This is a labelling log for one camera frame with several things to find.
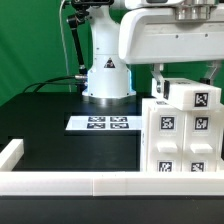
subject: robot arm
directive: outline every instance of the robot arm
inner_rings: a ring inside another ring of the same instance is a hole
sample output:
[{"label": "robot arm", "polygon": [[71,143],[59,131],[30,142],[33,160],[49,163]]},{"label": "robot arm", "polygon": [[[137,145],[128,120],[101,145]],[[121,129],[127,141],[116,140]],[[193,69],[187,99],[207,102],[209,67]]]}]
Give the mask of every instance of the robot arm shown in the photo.
[{"label": "robot arm", "polygon": [[141,9],[127,13],[121,23],[119,56],[127,64],[154,64],[157,91],[164,91],[163,63],[212,61],[205,81],[214,79],[224,58],[224,4],[185,1],[152,7],[149,1],[126,0]]}]

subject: green screen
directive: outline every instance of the green screen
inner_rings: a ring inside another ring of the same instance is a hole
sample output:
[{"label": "green screen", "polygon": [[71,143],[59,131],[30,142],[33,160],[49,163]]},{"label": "green screen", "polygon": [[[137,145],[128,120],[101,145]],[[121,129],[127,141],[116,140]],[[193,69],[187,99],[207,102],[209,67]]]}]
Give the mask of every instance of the green screen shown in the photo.
[{"label": "green screen", "polygon": [[[61,0],[0,1],[0,105],[30,84],[66,75],[59,24],[60,3]],[[63,10],[70,73],[77,74],[76,52],[70,29],[65,22],[67,16],[73,13],[71,7]],[[119,22],[125,13],[114,10],[111,16]],[[88,22],[80,26],[79,35],[85,64],[90,68],[92,44]],[[150,92],[152,75],[149,65],[131,65],[130,69],[133,88],[137,92]],[[199,80],[206,71],[206,62],[167,64],[163,75]],[[215,86],[224,87],[223,73],[222,68]],[[69,91],[69,88],[47,86],[42,91]]]}]

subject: white block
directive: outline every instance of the white block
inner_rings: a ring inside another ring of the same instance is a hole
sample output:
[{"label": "white block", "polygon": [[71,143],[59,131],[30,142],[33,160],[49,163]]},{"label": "white block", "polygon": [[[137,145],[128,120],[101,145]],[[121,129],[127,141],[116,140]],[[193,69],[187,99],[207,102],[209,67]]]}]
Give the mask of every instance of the white block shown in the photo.
[{"label": "white block", "polygon": [[0,172],[1,195],[92,196],[90,172]]},{"label": "white block", "polygon": [[186,112],[182,171],[216,171],[221,159],[222,110]]},{"label": "white block", "polygon": [[125,195],[126,173],[99,173],[94,175],[93,196]]},{"label": "white block", "polygon": [[152,80],[152,95],[180,110],[214,110],[220,107],[221,89],[183,78],[165,79],[164,93],[156,90],[157,82]]},{"label": "white block", "polygon": [[23,140],[13,139],[0,153],[0,171],[12,171],[23,154]]},{"label": "white block", "polygon": [[185,113],[155,99],[144,100],[143,110],[147,171],[181,171]]}]

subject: black tabletop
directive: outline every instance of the black tabletop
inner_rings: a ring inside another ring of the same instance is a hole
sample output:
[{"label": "black tabletop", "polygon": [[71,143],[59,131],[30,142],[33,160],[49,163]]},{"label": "black tabletop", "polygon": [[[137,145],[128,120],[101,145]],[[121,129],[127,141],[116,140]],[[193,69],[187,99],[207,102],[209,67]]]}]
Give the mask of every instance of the black tabletop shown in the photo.
[{"label": "black tabletop", "polygon": [[[20,94],[0,107],[1,149],[24,139],[14,171],[138,171],[139,131],[66,132],[70,115],[141,115],[135,103],[102,107],[78,94]],[[224,197],[0,197],[0,223],[224,223]]]}]

